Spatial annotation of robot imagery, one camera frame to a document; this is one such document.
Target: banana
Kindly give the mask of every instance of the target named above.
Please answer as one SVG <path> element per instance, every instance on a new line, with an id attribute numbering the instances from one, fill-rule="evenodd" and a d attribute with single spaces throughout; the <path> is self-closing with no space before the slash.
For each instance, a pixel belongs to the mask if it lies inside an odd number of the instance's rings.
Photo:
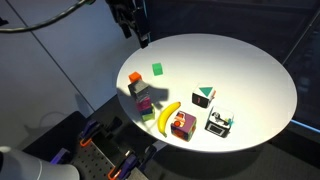
<path id="1" fill-rule="evenodd" d="M 168 121 L 168 118 L 171 116 L 171 114 L 177 110 L 181 106 L 180 102 L 174 102 L 170 104 L 168 107 L 166 107 L 160 114 L 158 118 L 158 130 L 161 134 L 164 135 L 164 137 L 167 137 L 167 134 L 165 132 L 166 130 L 166 124 Z"/>

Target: dark floor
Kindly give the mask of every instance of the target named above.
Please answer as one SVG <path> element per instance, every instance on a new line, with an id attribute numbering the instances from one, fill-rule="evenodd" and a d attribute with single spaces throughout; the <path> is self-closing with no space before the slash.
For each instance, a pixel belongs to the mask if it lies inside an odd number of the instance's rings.
<path id="1" fill-rule="evenodd" d="M 253 44 L 284 63 L 297 86 L 295 120 L 320 129 L 320 17 L 289 56 L 320 1 L 149 0 L 146 7 L 152 41 L 185 33 L 218 34 Z"/>
<path id="2" fill-rule="evenodd" d="M 131 147 L 139 154 L 156 141 L 129 121 L 116 96 L 92 115 L 102 122 L 113 117 L 123 121 L 114 137 L 120 147 Z M 148 163 L 145 174 L 151 180 L 316 180 L 320 177 L 320 138 L 312 132 L 299 135 L 295 128 L 300 127 L 290 124 L 269 142 L 235 153 L 206 154 L 166 146 Z M 317 136 L 318 141 L 308 136 Z"/>

